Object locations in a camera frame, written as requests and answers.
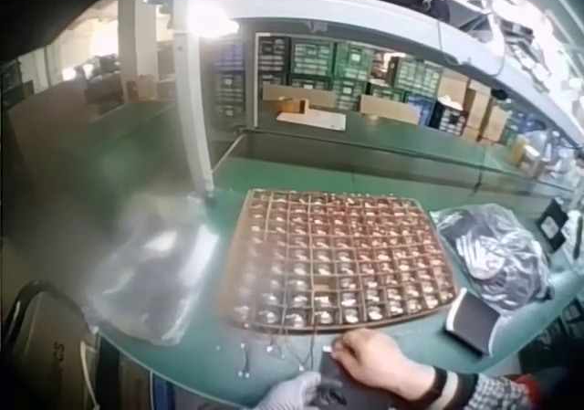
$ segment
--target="gloved hand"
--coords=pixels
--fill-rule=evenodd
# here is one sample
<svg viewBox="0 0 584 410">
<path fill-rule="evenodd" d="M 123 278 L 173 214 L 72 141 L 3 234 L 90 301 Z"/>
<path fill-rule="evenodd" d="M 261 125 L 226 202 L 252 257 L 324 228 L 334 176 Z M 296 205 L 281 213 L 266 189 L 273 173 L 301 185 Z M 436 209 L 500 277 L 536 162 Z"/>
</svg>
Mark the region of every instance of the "gloved hand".
<svg viewBox="0 0 584 410">
<path fill-rule="evenodd" d="M 339 381 L 306 372 L 293 380 L 275 385 L 254 410 L 318 410 L 313 405 L 319 387 L 341 387 Z"/>
</svg>

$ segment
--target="overhead shelf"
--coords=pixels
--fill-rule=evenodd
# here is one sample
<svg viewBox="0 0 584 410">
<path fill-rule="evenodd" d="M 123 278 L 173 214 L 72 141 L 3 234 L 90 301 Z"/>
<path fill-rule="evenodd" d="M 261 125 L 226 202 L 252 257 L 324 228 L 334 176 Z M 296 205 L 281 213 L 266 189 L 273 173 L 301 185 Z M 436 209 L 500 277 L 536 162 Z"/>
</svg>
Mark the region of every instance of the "overhead shelf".
<svg viewBox="0 0 584 410">
<path fill-rule="evenodd" d="M 577 145 L 584 130 L 568 109 L 542 91 L 515 59 L 429 16 L 376 0 L 213 0 L 232 19 L 308 21 L 316 34 L 371 43 L 452 68 L 538 112 Z"/>
</svg>

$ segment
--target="wrist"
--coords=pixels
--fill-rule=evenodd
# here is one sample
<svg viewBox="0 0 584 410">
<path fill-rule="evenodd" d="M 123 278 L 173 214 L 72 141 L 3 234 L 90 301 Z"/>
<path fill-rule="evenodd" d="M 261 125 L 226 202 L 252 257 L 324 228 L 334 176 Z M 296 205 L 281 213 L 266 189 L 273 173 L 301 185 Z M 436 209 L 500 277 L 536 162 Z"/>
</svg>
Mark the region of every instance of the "wrist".
<svg viewBox="0 0 584 410">
<path fill-rule="evenodd" d="M 416 401 L 433 385 L 436 371 L 432 366 L 410 362 L 391 392 L 407 401 Z"/>
</svg>

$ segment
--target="paper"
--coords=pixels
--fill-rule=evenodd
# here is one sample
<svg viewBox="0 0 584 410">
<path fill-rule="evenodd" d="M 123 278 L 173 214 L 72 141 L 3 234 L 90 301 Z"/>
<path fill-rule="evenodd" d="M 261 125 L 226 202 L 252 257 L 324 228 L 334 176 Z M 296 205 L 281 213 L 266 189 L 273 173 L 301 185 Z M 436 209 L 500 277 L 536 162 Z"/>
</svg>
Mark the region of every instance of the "paper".
<svg viewBox="0 0 584 410">
<path fill-rule="evenodd" d="M 323 110 L 308 110 L 306 113 L 280 113 L 278 121 L 310 125 L 321 129 L 345 131 L 347 116 Z"/>
</svg>

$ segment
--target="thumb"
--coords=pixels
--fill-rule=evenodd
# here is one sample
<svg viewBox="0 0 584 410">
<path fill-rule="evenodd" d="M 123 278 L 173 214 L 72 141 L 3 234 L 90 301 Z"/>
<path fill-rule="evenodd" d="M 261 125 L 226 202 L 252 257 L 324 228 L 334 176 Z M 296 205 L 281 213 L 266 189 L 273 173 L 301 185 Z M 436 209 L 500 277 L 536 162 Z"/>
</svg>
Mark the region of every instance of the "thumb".
<svg viewBox="0 0 584 410">
<path fill-rule="evenodd" d="M 347 351 L 339 351 L 334 352 L 332 356 L 337 361 L 337 363 L 339 363 L 348 373 L 350 373 L 351 376 L 355 376 L 359 370 L 359 362 L 352 353 Z"/>
</svg>

